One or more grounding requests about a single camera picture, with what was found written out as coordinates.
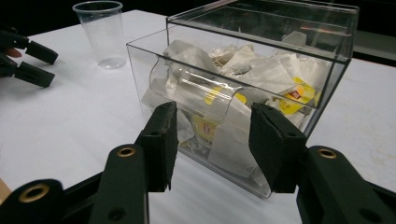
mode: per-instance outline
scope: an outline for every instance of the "white table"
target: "white table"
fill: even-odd
[[[125,43],[165,28],[165,17],[123,13]],[[56,75],[38,88],[0,79],[0,177],[11,189],[43,178],[67,189],[103,171],[108,152],[134,143],[145,123],[129,63],[97,67],[80,25],[30,38],[59,53],[55,65],[20,61]],[[352,60],[308,145],[343,152],[368,181],[396,191],[396,68]],[[178,154],[173,186],[150,193],[151,223],[301,223],[296,194],[262,200]]]

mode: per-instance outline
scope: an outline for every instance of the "plastic cup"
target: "plastic cup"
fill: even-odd
[[[122,3],[116,1],[92,1],[73,5],[98,65],[105,69],[117,69],[126,64],[121,9]]]

